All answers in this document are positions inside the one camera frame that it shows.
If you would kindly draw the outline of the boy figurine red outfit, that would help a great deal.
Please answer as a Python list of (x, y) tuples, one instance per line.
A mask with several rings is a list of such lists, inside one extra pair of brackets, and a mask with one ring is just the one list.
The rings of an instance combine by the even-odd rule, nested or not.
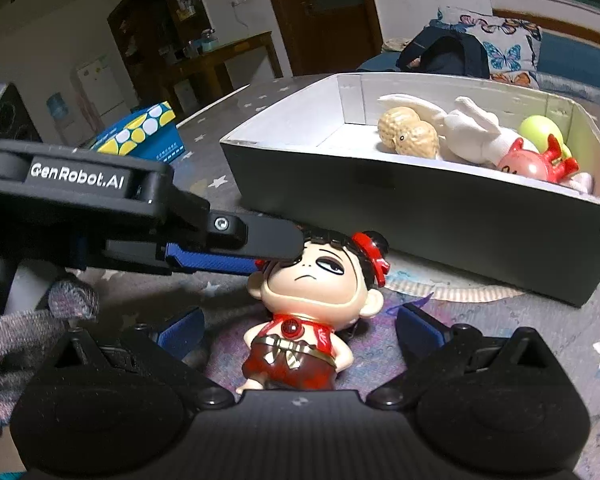
[(376, 231), (352, 235), (305, 226), (303, 248), (294, 260), (263, 260), (250, 275), (248, 292), (271, 312), (251, 327), (242, 364), (247, 390), (332, 390), (354, 361), (338, 336), (384, 306), (381, 289), (390, 263), (389, 244)]

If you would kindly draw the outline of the peanut shaped toy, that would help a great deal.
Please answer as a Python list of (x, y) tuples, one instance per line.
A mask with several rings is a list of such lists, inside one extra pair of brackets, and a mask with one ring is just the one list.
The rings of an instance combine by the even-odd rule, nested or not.
[(378, 119), (380, 142), (396, 154), (435, 159), (440, 145), (437, 130), (407, 106), (390, 108)]

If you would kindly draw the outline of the red round toy figure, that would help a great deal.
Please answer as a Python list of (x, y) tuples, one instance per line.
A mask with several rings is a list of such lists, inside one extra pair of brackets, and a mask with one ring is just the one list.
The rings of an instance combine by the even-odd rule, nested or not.
[(535, 153), (524, 148), (524, 139), (517, 139), (498, 163), (498, 170), (552, 183), (559, 183), (580, 169), (577, 159), (562, 159), (562, 147), (556, 136), (547, 137), (547, 149)]

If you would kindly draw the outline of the white plush rabbit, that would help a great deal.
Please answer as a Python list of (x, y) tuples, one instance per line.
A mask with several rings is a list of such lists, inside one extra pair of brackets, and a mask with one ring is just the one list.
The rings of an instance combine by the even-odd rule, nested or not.
[(433, 125), (440, 145), (435, 159), (450, 155), (474, 165), (495, 166), (521, 138), (515, 130), (501, 126), (494, 114), (478, 107), (467, 96), (456, 98), (455, 108), (449, 112), (409, 94), (386, 94), (378, 103), (386, 108), (385, 112), (398, 106), (411, 107), (421, 120)]

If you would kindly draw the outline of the green alien ball toy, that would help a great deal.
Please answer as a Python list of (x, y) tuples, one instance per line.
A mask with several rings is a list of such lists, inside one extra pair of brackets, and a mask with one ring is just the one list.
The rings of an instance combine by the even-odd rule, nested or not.
[(548, 136), (551, 134), (558, 141), (562, 150), (562, 159), (571, 157), (571, 152), (565, 144), (562, 130), (550, 118), (542, 115), (532, 115), (524, 119), (518, 133), (529, 140), (540, 152), (548, 148)]

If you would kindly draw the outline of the grey cardboard box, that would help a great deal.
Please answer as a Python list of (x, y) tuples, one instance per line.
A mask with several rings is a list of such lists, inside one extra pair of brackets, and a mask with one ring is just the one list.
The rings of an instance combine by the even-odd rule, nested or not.
[[(472, 99), (516, 128), (544, 115), (562, 129), (591, 195), (457, 158), (391, 153), (377, 133), (387, 94), (452, 110)], [(222, 137), (248, 208), (325, 229), (371, 229), (393, 249), (582, 306), (600, 282), (600, 129), (577, 102), (484, 79), (338, 74)]]

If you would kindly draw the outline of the blue yellow tissue box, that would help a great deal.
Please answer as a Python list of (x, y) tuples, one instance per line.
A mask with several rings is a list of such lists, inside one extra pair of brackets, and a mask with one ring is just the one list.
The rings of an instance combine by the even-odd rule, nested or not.
[(172, 162), (184, 153), (168, 101), (137, 110), (96, 136), (94, 152), (131, 156), (155, 162)]

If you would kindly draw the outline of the white refrigerator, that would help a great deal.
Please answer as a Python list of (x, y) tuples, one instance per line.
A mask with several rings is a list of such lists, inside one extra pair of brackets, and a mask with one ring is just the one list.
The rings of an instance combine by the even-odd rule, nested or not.
[(85, 110), (94, 120), (98, 131), (112, 126), (129, 114), (130, 109), (107, 55), (77, 67), (74, 76)]

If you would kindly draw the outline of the wooden side table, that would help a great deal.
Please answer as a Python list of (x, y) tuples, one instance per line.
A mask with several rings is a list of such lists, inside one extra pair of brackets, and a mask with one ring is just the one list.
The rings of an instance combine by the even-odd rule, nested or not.
[(163, 97), (181, 113), (184, 110), (175, 86), (183, 80), (198, 79), (198, 90), (201, 94), (201, 104), (211, 104), (234, 91), (225, 64), (243, 54), (263, 49), (268, 57), (272, 72), (276, 78), (284, 76), (277, 52), (272, 40), (272, 32), (248, 36), (239, 40), (221, 44), (219, 47), (169, 66), (158, 75), (158, 85)]

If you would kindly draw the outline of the brown wooden door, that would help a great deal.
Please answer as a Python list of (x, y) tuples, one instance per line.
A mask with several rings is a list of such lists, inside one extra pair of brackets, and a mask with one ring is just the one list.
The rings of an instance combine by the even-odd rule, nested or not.
[(375, 0), (271, 0), (294, 75), (353, 72), (379, 53)]

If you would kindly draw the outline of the dark blue backpack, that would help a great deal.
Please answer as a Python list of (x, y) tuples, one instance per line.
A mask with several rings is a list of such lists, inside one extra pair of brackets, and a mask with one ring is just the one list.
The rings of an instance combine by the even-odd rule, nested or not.
[(476, 37), (434, 26), (425, 27), (406, 45), (396, 67), (403, 73), (490, 78), (486, 49)]

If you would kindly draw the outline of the butterfly print pillow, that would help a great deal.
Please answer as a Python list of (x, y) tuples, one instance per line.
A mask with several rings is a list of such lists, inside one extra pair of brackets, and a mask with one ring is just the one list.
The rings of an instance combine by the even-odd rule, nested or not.
[(526, 88), (539, 88), (538, 63), (542, 28), (521, 18), (499, 18), (445, 6), (430, 22), (474, 36), (486, 50), (490, 78)]

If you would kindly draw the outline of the dark wall shelf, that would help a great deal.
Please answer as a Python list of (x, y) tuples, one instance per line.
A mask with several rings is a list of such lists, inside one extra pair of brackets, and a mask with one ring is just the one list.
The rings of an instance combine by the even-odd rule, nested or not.
[(140, 105), (160, 100), (161, 76), (211, 27), (202, 0), (120, 0), (107, 22)]

